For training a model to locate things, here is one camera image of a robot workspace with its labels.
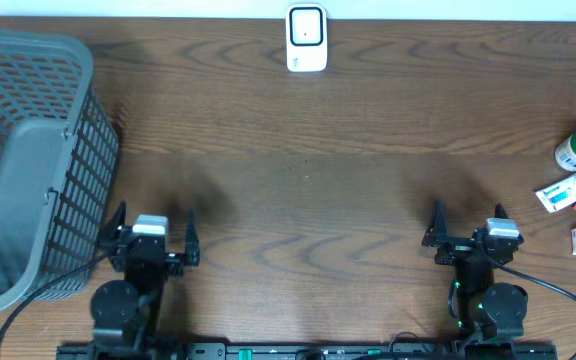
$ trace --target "wire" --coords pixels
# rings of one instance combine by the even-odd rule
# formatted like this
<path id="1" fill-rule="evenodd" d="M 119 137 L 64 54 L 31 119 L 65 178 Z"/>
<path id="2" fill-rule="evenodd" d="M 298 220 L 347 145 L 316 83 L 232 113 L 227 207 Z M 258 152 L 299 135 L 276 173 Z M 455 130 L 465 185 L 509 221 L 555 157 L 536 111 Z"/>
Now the wire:
<path id="1" fill-rule="evenodd" d="M 493 264 L 494 266 L 498 267 L 499 269 L 501 269 L 501 270 L 503 270 L 503 271 L 505 271 L 505 272 L 507 272 L 507 273 L 513 274 L 513 275 L 515 275 L 515 276 L 517 276 L 517 277 L 520 277 L 520 278 L 522 278 L 522 279 L 524 279 L 524 280 L 532 281 L 532 282 L 534 282 L 535 284 L 539 284 L 539 285 L 541 285 L 541 286 L 543 286 L 543 287 L 546 287 L 546 288 L 548 288 L 548 289 L 550 289 L 550 290 L 552 290 L 552 291 L 558 292 L 558 293 L 560 293 L 561 295 L 563 295 L 563 296 L 565 296 L 565 297 L 567 297 L 567 298 L 570 298 L 570 299 L 572 299 L 572 300 L 574 300 L 574 301 L 576 302 L 576 295 L 575 295 L 575 294 L 573 294 L 573 293 L 571 293 L 571 292 L 569 292 L 569 291 L 566 291 L 566 290 L 564 290 L 564 289 L 562 289 L 562 288 L 560 288 L 560 287 L 558 287 L 558 286 L 555 286 L 555 285 L 553 285 L 553 284 L 550 284 L 550 283 L 548 283 L 548 282 L 545 282 L 545 281 L 543 281 L 543 280 L 541 280 L 541 279 L 537 279 L 537 278 L 535 278 L 535 277 L 532 277 L 532 276 L 530 276 L 530 275 L 524 274 L 524 273 L 519 272 L 519 271 L 517 271 L 517 270 L 513 270 L 513 269 L 511 269 L 511 268 L 505 267 L 504 265 L 502 265 L 501 263 L 499 263 L 497 260 L 495 260 L 495 259 L 493 259 L 492 257 L 490 257 L 490 255 L 488 255 L 488 253 L 487 253 L 486 250 L 484 249 L 484 246 L 483 246 L 482 243 L 479 243 L 478 247 L 479 247 L 479 250 L 481 251 L 481 253 L 482 253 L 482 254 L 484 255 L 484 257 L 486 258 L 486 260 L 488 260 L 488 262 L 490 262 L 490 263 Z M 576 352 L 572 355 L 572 357 L 570 358 L 570 360 L 576 360 Z"/>
<path id="2" fill-rule="evenodd" d="M 388 344 L 388 352 L 393 352 L 394 351 L 394 346 L 397 343 L 397 341 L 399 340 L 399 338 L 402 335 L 412 335 L 415 339 L 419 339 L 419 336 L 417 336 L 417 334 L 410 332 L 410 331 L 402 331 L 399 334 L 395 335 L 394 338 L 392 338 L 392 340 L 390 341 L 390 344 Z M 428 350 L 428 348 L 426 347 L 426 344 L 424 343 L 420 343 L 421 346 L 424 348 L 425 352 L 430 352 L 430 350 Z"/>
<path id="3" fill-rule="evenodd" d="M 92 268 L 93 266 L 97 265 L 98 263 L 100 263 L 102 260 L 104 260 L 105 258 L 107 258 L 108 256 L 110 256 L 110 252 L 106 252 L 103 253 L 102 255 L 97 256 L 96 258 L 92 259 L 90 262 L 88 262 L 87 264 L 76 268 L 75 270 L 63 274 L 61 276 L 59 276 L 58 278 L 49 281 L 47 284 L 45 284 L 44 286 L 40 287 L 39 289 L 35 290 L 32 294 L 30 294 L 26 300 L 24 300 L 21 304 L 19 304 L 19 306 L 17 306 L 17 308 L 15 309 L 15 311 L 13 311 L 10 316 L 8 316 L 8 319 L 6 319 L 6 322 L 4 323 L 4 325 L 1 327 L 0 329 L 0 356 L 1 356 L 1 344 L 4 341 L 4 336 L 6 335 L 6 331 L 8 331 L 8 328 L 10 327 L 10 325 L 12 324 L 13 321 L 15 321 L 15 318 L 17 317 L 17 315 L 19 315 L 19 313 L 21 313 L 21 311 L 23 309 L 26 308 L 26 306 L 28 306 L 28 304 L 30 304 L 33 300 L 35 300 L 37 297 L 39 297 L 39 295 L 41 295 L 44 291 L 48 290 L 50 287 L 54 286 L 55 284 L 58 284 L 60 282 L 62 282 L 63 280 L 73 277 L 77 274 L 79 274 L 80 272 L 83 272 L 85 270 L 88 270 L 90 268 Z"/>

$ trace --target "white wall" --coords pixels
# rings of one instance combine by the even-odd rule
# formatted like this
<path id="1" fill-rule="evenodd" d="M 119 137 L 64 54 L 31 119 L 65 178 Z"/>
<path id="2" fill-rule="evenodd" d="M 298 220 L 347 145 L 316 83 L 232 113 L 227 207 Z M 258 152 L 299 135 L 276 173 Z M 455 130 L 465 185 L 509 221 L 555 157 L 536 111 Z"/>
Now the white wall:
<path id="1" fill-rule="evenodd" d="M 282 18 L 290 0 L 0 0 L 0 15 Z M 576 0 L 320 0 L 331 19 L 576 21 Z"/>

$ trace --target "wooden tabletop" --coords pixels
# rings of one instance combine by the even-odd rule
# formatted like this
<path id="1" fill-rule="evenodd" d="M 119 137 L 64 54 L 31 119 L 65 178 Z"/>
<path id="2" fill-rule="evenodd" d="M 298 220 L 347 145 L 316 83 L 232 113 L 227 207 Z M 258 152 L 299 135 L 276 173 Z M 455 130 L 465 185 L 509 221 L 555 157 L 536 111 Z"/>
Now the wooden tabletop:
<path id="1" fill-rule="evenodd" d="M 420 246 L 432 200 L 470 235 L 501 202 L 526 239 L 512 266 L 576 293 L 572 209 L 534 191 L 567 175 L 555 146 L 576 130 L 576 24 L 330 21 L 328 67 L 286 69 L 278 20 L 0 18 L 69 34 L 121 129 L 110 209 L 167 215 L 183 248 L 196 209 L 198 269 L 166 285 L 162 332 L 230 341 L 386 341 L 455 331 L 453 269 Z M 52 359 L 91 339 L 83 293 L 30 305 L 4 359 Z M 529 293 L 526 340 L 576 350 L 576 304 Z M 0 314 L 0 326 L 10 311 Z"/>

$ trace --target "white plastic device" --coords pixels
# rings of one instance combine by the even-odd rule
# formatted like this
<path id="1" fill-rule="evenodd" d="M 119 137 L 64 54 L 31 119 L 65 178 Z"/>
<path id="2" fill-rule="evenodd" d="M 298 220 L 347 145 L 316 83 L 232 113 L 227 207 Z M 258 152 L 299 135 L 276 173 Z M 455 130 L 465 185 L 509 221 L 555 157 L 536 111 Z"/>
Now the white plastic device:
<path id="1" fill-rule="evenodd" d="M 296 72 L 321 71 L 328 62 L 326 9 L 299 4 L 286 12 L 286 66 Z"/>

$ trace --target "gray basket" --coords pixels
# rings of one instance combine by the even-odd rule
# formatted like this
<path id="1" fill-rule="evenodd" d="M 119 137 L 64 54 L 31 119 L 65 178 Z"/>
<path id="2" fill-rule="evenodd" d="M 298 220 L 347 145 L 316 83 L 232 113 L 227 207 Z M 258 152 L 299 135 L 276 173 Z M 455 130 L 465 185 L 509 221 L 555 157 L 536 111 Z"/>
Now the gray basket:
<path id="1" fill-rule="evenodd" d="M 0 31 L 0 311 L 94 255 L 119 144 L 92 73 L 76 39 Z"/>

